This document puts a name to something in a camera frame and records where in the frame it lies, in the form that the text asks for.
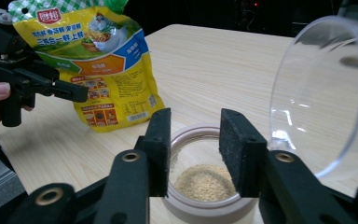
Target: brown granules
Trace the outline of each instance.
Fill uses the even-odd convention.
[[[227,168],[217,165],[190,167],[173,186],[187,198],[202,202],[221,201],[235,193]]]

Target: food package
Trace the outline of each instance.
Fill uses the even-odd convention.
[[[142,27],[122,14],[126,0],[19,0],[13,26],[60,79],[87,86],[74,108],[97,133],[149,120],[164,104]]]

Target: wooden table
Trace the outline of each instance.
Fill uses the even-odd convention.
[[[221,108],[229,108],[269,139],[273,81],[292,38],[171,25],[146,41],[159,95],[172,109],[172,133],[219,123]],[[80,190],[106,177],[114,157],[133,148],[147,124],[95,133],[80,122],[71,102],[38,95],[19,127],[0,126],[0,143],[27,192],[53,182]],[[256,211],[254,223],[261,222]],[[151,223],[180,222],[157,198],[151,200]]]

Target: round container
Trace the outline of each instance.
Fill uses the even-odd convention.
[[[358,21],[324,17],[297,35],[275,79],[270,129],[268,148],[297,154],[316,176],[358,175]]]
[[[202,202],[187,198],[173,185],[187,169],[197,165],[226,166],[218,150],[218,124],[196,124],[172,135],[171,170],[166,207],[186,223],[221,224],[253,218],[257,199],[241,198],[237,192],[216,202]]]

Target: fingernail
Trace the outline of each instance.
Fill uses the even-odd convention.
[[[10,85],[8,83],[0,83],[0,94],[8,94],[10,93]]]

